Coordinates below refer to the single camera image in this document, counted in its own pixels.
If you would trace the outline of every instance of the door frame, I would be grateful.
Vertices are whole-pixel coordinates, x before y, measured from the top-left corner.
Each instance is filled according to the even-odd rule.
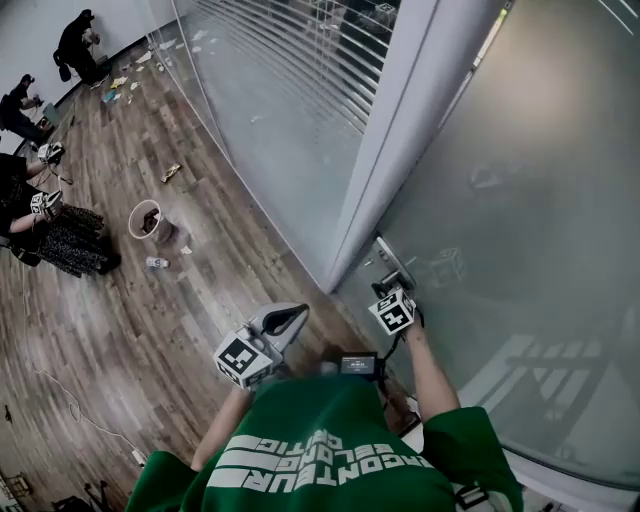
[[[504,4],[403,0],[331,241],[330,264],[316,279],[324,292],[338,286],[437,133]]]

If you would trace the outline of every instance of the sleeve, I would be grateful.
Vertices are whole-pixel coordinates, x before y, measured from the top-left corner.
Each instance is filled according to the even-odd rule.
[[[505,496],[511,510],[522,510],[520,484],[482,407],[455,409],[434,416],[424,424],[423,432],[422,456],[443,473],[454,488],[478,486],[483,491]]]
[[[187,490],[198,476],[168,452],[154,452],[133,489],[126,512],[180,510]]]

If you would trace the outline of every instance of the person in black clothing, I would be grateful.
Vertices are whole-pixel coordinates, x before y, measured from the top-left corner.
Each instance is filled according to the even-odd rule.
[[[32,212],[31,199],[40,191],[27,180],[47,165],[57,164],[63,153],[58,151],[48,162],[31,163],[0,153],[0,237],[9,241],[13,254],[20,254],[22,261],[26,262],[26,253],[32,256],[30,261],[45,260],[76,277],[106,274],[120,264],[120,256],[109,237],[100,236],[104,230],[101,216],[63,203],[47,214]]]
[[[5,130],[19,135],[36,144],[41,144],[47,136],[47,129],[39,128],[21,110],[29,110],[42,105],[38,96],[29,98],[27,89],[35,82],[31,75],[24,75],[20,83],[0,101],[0,124]]]
[[[91,20],[94,19],[91,10],[85,9],[62,32],[58,49],[53,54],[53,60],[61,68],[60,76],[70,78],[68,68],[71,66],[85,84],[99,85],[109,74],[108,70],[99,68],[89,51],[92,44],[100,44],[100,36],[91,28]]]

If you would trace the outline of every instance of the wood plank floor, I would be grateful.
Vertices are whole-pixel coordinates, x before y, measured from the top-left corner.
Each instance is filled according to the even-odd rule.
[[[145,51],[135,47],[114,69]],[[76,279],[46,263],[23,267],[0,252],[0,405],[13,416],[12,424],[0,422],[0,471],[25,474],[34,489],[22,500],[29,510],[82,496],[85,482],[101,479],[109,483],[114,508],[122,510],[140,473],[126,443],[74,422],[68,397],[29,369],[30,358],[100,425],[147,454],[163,449],[189,460],[230,388],[214,369],[215,347],[259,305],[311,305],[307,327],[287,351],[294,374],[307,372],[328,342],[366,349],[341,306],[315,287],[244,189],[167,73],[149,62],[138,76],[140,87],[127,87],[109,105],[101,101],[108,83],[80,89],[69,100],[74,125],[68,126],[69,116],[59,129],[68,148],[60,170],[75,181],[63,187],[65,198],[106,217],[121,267],[106,277]],[[182,170],[163,184],[160,176],[174,163]],[[49,179],[43,188],[54,185]],[[127,232],[129,213],[145,198],[158,201],[178,227],[167,245],[134,240]],[[193,254],[180,253],[185,244]],[[148,255],[167,258],[171,267],[147,269]]]

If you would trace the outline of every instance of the frosted glass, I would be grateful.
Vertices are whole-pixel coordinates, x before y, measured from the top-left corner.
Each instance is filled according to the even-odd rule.
[[[640,23],[608,6],[515,2],[380,231],[507,448],[638,488]],[[340,295],[385,350],[370,271]],[[392,367],[411,388],[403,348]]]

